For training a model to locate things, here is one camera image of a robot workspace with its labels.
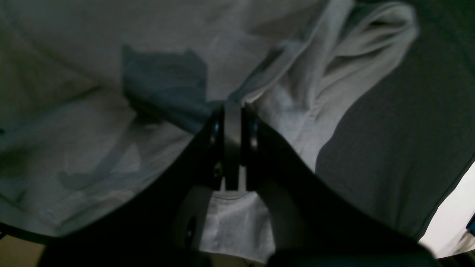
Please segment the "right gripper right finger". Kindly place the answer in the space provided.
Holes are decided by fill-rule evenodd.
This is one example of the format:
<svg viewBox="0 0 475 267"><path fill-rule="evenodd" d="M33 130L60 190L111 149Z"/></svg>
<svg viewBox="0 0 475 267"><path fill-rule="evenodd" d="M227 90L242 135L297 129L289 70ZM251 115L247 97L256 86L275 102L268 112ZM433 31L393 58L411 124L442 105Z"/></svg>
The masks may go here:
<svg viewBox="0 0 475 267"><path fill-rule="evenodd" d="M431 253L359 211L311 171L249 106L242 108L247 187L268 208L268 267L437 267Z"/></svg>

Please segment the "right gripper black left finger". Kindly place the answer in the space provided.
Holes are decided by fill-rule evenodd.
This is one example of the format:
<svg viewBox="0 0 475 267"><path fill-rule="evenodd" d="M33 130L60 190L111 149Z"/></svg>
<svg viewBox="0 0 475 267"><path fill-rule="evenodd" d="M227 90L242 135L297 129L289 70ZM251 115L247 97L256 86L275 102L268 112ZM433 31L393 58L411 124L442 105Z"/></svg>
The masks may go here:
<svg viewBox="0 0 475 267"><path fill-rule="evenodd" d="M38 266L212 266L199 246L223 179L223 120L217 108L158 179L120 208L52 242Z"/></svg>

